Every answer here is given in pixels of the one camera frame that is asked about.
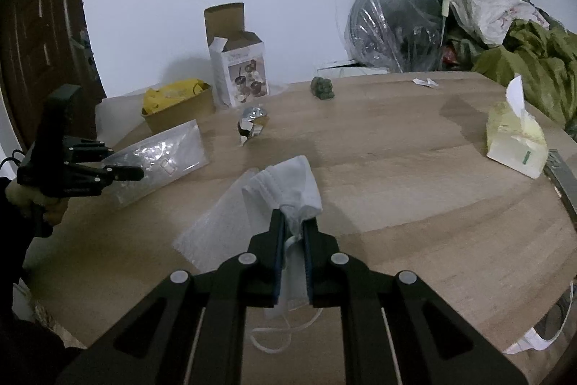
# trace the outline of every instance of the green object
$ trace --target green object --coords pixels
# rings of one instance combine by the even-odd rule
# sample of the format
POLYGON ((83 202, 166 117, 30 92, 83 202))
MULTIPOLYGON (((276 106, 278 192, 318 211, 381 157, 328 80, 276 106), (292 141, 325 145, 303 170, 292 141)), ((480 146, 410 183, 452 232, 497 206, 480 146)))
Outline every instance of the green object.
POLYGON ((520 74, 531 105, 563 128, 575 128, 577 35, 572 32, 515 20, 503 45, 481 53, 472 70, 503 86, 520 74))
POLYGON ((315 77, 310 82, 310 90, 315 97, 321 100, 332 99, 335 92, 332 90, 332 82, 330 79, 323 79, 322 77, 315 77))

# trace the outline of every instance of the round table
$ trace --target round table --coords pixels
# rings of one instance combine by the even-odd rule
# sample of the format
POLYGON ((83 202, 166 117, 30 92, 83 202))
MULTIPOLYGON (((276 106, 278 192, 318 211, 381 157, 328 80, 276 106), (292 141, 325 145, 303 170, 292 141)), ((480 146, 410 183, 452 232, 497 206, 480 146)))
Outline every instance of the round table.
MULTIPOLYGON (((36 299, 90 345, 173 270, 195 272, 171 243, 244 171, 302 154, 322 196, 319 228, 342 251, 376 271, 416 272, 495 347, 513 343, 577 273, 577 233, 546 177, 485 156, 487 111, 504 88, 476 73, 426 73, 342 78, 334 90, 321 101, 299 83, 266 97, 270 121, 244 146, 238 110, 200 120, 210 163, 126 208, 71 201, 54 235, 28 252, 36 299)), ((577 144, 528 109, 577 172, 577 144)), ((248 322, 261 325, 260 315, 248 322)), ((344 383, 340 338, 330 309, 285 354, 247 345, 243 381, 344 383)))

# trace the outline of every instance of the wooden door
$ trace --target wooden door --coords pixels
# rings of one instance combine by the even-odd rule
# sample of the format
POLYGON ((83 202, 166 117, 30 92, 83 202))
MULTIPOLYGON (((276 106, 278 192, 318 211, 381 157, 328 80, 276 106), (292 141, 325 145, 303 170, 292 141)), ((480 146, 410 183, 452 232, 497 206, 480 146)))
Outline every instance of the wooden door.
POLYGON ((5 101, 25 147, 46 96, 63 83, 82 87, 70 134, 94 138, 94 107, 105 97, 89 48, 82 0, 1 0, 0 66, 5 101))

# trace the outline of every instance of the yellow plastic bag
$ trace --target yellow plastic bag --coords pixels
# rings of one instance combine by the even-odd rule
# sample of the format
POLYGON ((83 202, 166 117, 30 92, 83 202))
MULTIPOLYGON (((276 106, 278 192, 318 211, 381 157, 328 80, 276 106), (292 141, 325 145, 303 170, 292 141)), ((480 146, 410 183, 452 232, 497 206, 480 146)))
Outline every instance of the yellow plastic bag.
POLYGON ((200 79, 179 80, 164 85, 158 90, 148 89, 144 94, 142 109, 146 115, 158 113, 169 106, 194 97, 206 89, 208 89, 208 84, 200 79))

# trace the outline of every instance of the black cable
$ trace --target black cable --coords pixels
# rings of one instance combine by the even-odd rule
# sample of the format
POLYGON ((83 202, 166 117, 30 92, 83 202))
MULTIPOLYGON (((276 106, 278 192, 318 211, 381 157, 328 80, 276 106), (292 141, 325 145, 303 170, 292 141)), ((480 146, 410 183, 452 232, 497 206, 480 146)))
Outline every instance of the black cable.
POLYGON ((5 158, 4 160, 2 160, 2 163, 0 163, 0 170, 2 169, 2 166, 3 166, 6 162, 14 162, 17 167, 20 165, 20 160, 18 160, 17 158, 7 157, 7 158, 5 158))

